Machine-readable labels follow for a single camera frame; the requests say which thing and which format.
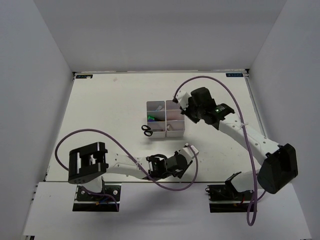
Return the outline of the black handled scissors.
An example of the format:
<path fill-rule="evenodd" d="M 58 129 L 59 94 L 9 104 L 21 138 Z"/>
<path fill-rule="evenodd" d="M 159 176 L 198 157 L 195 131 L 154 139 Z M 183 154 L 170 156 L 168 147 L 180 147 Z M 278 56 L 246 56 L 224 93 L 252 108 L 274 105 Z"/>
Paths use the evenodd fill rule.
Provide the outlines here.
<path fill-rule="evenodd" d="M 151 137 L 153 135 L 153 130 L 148 125 L 142 125 L 141 130 L 146 137 Z"/>

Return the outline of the pink white stapler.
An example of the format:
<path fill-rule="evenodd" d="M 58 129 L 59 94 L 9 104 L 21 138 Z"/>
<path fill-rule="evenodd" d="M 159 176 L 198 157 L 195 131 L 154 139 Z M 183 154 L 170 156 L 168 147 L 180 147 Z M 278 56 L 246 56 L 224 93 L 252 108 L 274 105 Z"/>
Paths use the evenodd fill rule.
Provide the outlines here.
<path fill-rule="evenodd" d="M 168 121 L 183 121 L 185 116 L 180 111 L 169 110 L 166 112 L 166 119 Z"/>

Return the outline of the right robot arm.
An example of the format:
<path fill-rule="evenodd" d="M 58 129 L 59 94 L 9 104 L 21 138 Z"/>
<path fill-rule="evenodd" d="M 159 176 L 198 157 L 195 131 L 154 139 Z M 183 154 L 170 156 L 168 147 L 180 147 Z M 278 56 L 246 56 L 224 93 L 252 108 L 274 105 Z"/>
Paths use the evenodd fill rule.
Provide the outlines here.
<path fill-rule="evenodd" d="M 207 88 L 200 87 L 191 93 L 179 90 L 174 99 L 180 105 L 181 114 L 195 124 L 203 120 L 228 135 L 251 152 L 260 164 L 257 173 L 252 170 L 237 172 L 225 181 L 225 192 L 229 198 L 236 200 L 245 191 L 254 189 L 276 194 L 298 176 L 297 155 L 292 145 L 281 145 L 242 123 L 230 106 L 216 104 Z"/>

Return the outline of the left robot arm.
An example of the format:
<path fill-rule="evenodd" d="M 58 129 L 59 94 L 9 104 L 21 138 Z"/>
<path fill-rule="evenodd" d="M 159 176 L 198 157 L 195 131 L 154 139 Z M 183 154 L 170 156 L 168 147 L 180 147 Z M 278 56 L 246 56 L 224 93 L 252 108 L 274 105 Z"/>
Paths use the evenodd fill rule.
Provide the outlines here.
<path fill-rule="evenodd" d="M 182 178 L 199 150 L 185 144 L 173 156 L 154 154 L 136 157 L 134 160 L 106 149 L 105 143 L 95 142 L 69 152 L 68 182 L 74 185 L 87 184 L 103 174 L 132 176 L 140 180 L 155 181 L 168 177 Z"/>

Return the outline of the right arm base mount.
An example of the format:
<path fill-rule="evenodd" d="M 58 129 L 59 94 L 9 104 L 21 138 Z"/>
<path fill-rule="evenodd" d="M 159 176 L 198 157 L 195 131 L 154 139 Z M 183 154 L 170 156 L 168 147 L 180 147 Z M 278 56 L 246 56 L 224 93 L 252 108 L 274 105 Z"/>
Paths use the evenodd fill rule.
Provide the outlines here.
<path fill-rule="evenodd" d="M 232 185 L 232 180 L 241 172 L 234 173 L 224 184 L 207 185 L 210 213 L 246 213 L 253 190 L 238 192 Z"/>

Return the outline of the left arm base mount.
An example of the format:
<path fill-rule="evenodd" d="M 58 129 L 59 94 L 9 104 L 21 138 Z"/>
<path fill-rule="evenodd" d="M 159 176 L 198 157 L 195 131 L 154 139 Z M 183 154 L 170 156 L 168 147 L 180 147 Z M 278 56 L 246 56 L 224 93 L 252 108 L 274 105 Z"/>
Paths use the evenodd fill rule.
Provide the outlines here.
<path fill-rule="evenodd" d="M 109 183 L 102 180 L 102 189 L 98 194 L 92 194 L 79 185 L 76 188 L 73 201 L 73 212 L 111 212 L 120 210 L 121 183 Z"/>

